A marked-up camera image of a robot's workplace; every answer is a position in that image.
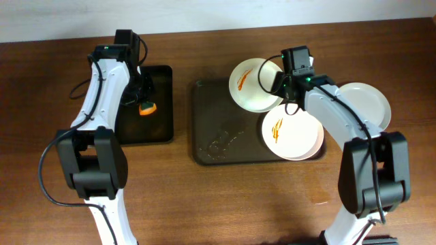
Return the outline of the green orange sponge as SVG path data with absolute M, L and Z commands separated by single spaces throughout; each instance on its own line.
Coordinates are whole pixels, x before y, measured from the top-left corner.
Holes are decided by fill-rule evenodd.
M 148 116 L 154 113 L 157 110 L 157 106 L 155 103 L 146 101 L 139 105 L 139 114 L 141 116 Z

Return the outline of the white plate back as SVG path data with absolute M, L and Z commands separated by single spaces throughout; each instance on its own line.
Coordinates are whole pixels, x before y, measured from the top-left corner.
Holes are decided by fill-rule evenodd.
M 258 82 L 258 74 L 262 86 L 272 90 L 272 85 L 277 72 L 282 71 L 275 63 L 266 59 L 253 58 L 239 63 L 232 71 L 229 78 L 229 91 L 231 97 L 242 109 L 249 112 L 267 112 L 278 106 L 283 99 L 265 92 Z

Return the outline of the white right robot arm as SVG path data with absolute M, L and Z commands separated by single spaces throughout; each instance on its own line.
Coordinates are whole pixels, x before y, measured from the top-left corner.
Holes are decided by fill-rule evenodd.
M 281 51 L 284 70 L 272 93 L 321 122 L 342 149 L 336 218 L 313 244 L 398 244 L 389 235 L 370 236 L 387 213 L 411 195 L 409 154 L 402 133 L 387 133 L 367 120 L 327 75 L 316 75 L 306 46 Z

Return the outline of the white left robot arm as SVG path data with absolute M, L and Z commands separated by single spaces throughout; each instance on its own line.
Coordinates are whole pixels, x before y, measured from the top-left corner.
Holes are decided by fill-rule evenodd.
M 102 244 L 137 244 L 124 202 L 128 165 L 115 135 L 121 106 L 145 114 L 155 111 L 149 101 L 151 79 L 140 66 L 145 42 L 132 30 L 116 31 L 112 45 L 100 45 L 89 56 L 92 76 L 82 108 L 55 145 L 69 188 L 82 199 L 97 225 Z

